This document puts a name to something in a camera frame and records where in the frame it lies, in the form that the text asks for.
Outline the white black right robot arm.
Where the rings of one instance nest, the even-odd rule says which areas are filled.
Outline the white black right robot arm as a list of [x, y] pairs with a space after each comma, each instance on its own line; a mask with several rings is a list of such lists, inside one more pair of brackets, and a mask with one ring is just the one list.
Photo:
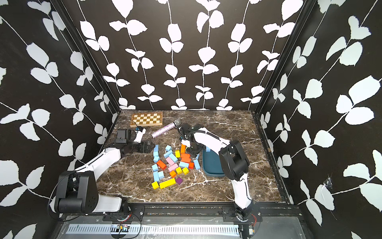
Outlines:
[[222, 171], [232, 183], [235, 215], [241, 221], [248, 220], [254, 203], [248, 185], [250, 162], [241, 143], [223, 139], [200, 124], [191, 126], [184, 122], [177, 126], [177, 131], [182, 143], [189, 147], [191, 155], [195, 156], [208, 147], [219, 156]]

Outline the light blue small cube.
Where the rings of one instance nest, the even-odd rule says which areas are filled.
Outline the light blue small cube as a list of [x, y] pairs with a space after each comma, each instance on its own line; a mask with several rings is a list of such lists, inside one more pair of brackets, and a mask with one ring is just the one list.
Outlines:
[[154, 159], [153, 159], [153, 161], [154, 161], [155, 163], [157, 163], [157, 162], [159, 161], [159, 159], [160, 159], [159, 156], [155, 156]]

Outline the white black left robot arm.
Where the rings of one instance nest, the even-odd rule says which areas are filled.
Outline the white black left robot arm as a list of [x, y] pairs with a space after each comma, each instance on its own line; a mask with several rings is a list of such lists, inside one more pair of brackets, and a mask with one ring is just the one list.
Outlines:
[[122, 211], [122, 198], [98, 193], [96, 181], [113, 164], [131, 153], [150, 153], [155, 144], [142, 142], [111, 143], [87, 164], [63, 172], [58, 179], [56, 196], [48, 208], [58, 214], [114, 213]]

